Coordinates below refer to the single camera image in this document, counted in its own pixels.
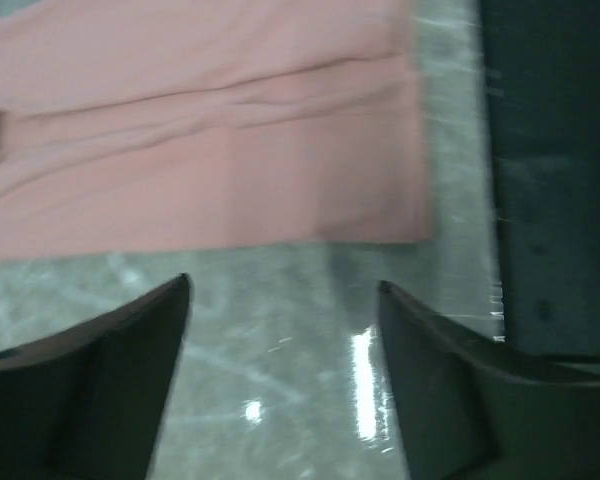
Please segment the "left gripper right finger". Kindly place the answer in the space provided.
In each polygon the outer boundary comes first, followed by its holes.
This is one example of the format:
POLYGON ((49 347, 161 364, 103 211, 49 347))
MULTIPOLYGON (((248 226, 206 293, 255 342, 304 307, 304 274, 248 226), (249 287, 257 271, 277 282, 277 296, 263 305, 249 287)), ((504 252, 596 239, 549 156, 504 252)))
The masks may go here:
POLYGON ((600 357, 534 356, 378 286, 414 479, 600 479, 600 357))

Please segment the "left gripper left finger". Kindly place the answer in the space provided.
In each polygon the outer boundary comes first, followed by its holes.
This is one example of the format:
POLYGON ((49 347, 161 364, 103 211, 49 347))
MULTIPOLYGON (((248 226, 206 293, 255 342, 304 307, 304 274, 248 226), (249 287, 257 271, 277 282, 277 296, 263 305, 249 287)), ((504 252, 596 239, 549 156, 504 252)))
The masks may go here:
POLYGON ((0 479, 145 479, 189 320, 181 274, 0 351, 0 479))

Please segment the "pink t-shirt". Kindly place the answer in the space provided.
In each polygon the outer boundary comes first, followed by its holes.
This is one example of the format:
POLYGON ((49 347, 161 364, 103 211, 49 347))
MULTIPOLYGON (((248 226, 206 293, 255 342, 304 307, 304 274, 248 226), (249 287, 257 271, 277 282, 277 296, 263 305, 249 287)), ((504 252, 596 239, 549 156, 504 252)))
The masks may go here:
POLYGON ((0 18, 0 260, 433 234, 411 1, 0 18))

